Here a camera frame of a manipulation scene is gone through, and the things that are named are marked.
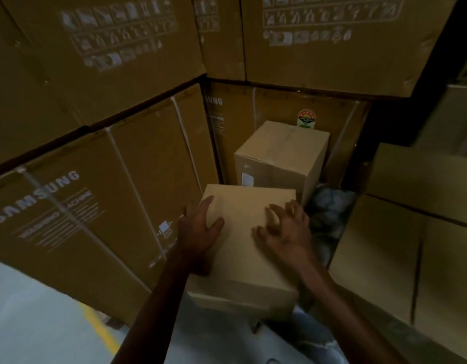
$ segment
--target yellow floor line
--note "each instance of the yellow floor line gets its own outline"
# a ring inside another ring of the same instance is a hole
[[[112,356],[117,354],[120,345],[117,343],[116,339],[109,333],[107,327],[102,323],[100,318],[97,316],[97,313],[90,307],[85,304],[80,303],[80,306],[84,310],[85,318],[94,328],[97,336],[101,338],[107,350]]]

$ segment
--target forearm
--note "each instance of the forearm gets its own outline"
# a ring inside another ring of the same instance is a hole
[[[166,263],[156,288],[137,316],[113,364],[164,362],[189,275],[188,269],[172,257]]]
[[[341,296],[326,270],[318,271],[311,264],[304,268],[302,279],[321,304],[329,328],[350,364],[406,364],[400,353]]]

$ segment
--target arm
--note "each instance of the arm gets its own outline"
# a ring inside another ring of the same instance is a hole
[[[177,244],[168,256],[163,273],[137,316],[112,364],[162,363],[191,270],[220,236],[224,220],[219,218],[208,229],[206,211],[213,196],[198,208],[188,206],[180,218]]]
[[[257,235],[297,272],[320,302],[329,328],[350,364],[406,364],[400,353],[339,294],[327,270],[317,262],[310,246],[309,217],[302,207],[291,201],[286,210],[274,204],[269,208],[279,217],[280,228],[258,226]]]

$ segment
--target white plastic strap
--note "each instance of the white plastic strap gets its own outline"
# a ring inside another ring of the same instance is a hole
[[[257,105],[255,104],[255,93],[257,91],[257,87],[252,89],[252,111],[254,114],[254,131],[257,131]]]
[[[75,217],[72,212],[68,210],[67,207],[65,207],[62,203],[56,200],[56,198],[48,191],[47,188],[44,188],[41,186],[39,181],[33,177],[24,167],[17,167],[16,171],[18,171],[19,174],[22,174],[28,182],[35,187],[36,189],[41,189],[42,191],[45,192],[47,195],[47,198],[57,207],[60,212],[62,212],[64,215],[66,215],[70,220],[72,220],[80,229],[82,229],[83,232],[85,232],[94,243],[96,243],[102,250],[104,250],[109,256],[111,256],[119,265],[137,282],[141,284],[148,292],[151,292],[151,289],[146,286],[146,284],[138,277],[135,275],[135,273],[127,266],[126,263],[124,263],[121,258],[117,257],[117,255],[109,249],[109,247],[103,243],[103,241],[91,230],[85,226],[85,224],[80,221],[77,217]]]
[[[346,119],[345,125],[343,126],[343,128],[341,129],[341,132],[339,133],[338,139],[336,140],[336,143],[334,144],[333,150],[331,151],[331,153],[329,154],[329,157],[327,158],[325,167],[327,167],[327,165],[329,165],[329,163],[331,162],[331,160],[335,156],[336,152],[338,151],[339,144],[343,140],[343,136],[345,135],[345,131],[348,128],[348,125],[349,125],[349,123],[351,121],[351,118],[355,114],[356,109],[358,108],[358,105],[359,105],[359,101],[356,101],[355,104],[353,105],[353,108],[351,109],[350,115]]]
[[[181,117],[180,107],[176,103],[176,98],[174,96],[171,96],[170,98],[173,101],[173,105],[176,110],[176,116],[178,117],[178,121],[180,122],[181,131],[183,132],[184,141],[186,142],[186,146],[188,147],[188,152],[190,153],[191,164],[193,165],[193,171],[194,171],[194,175],[196,176],[196,182],[198,183],[198,187],[200,188],[200,193],[203,194],[203,188],[201,187],[200,177],[198,176],[198,171],[196,170],[196,165],[194,164],[193,153],[191,152],[190,140],[188,139],[188,134],[186,134],[186,129],[184,128],[184,125],[183,125],[183,119]]]
[[[141,206],[141,209],[144,213],[144,217],[149,225],[149,228],[151,229],[151,233],[154,236],[156,243],[158,244],[159,250],[161,251],[161,255],[163,256],[164,260],[166,260],[166,252],[164,251],[163,247],[161,246],[161,243],[159,242],[158,234],[156,233],[156,231],[154,230],[154,227],[152,226],[151,220],[149,218],[148,212],[145,210],[144,203],[142,202],[139,191],[137,190],[136,185],[133,182],[133,178],[131,176],[131,173],[129,172],[129,169],[126,166],[126,162],[122,158],[122,154],[119,150],[119,147],[115,143],[115,139],[114,139],[114,136],[112,135],[111,128],[107,127],[105,128],[105,131],[107,132],[107,134],[109,134],[109,139],[111,140],[112,146],[114,147],[115,152],[117,153],[117,157],[119,158],[120,164],[122,165],[122,168],[124,169],[124,172],[126,173],[127,178],[129,179],[129,183],[131,183],[131,186],[133,187],[136,199],[139,202],[139,205]]]

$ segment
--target circular sticker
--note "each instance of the circular sticker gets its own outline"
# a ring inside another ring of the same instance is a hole
[[[314,129],[314,123],[316,121],[316,115],[310,109],[303,109],[299,115],[297,115],[297,126],[301,128]]]

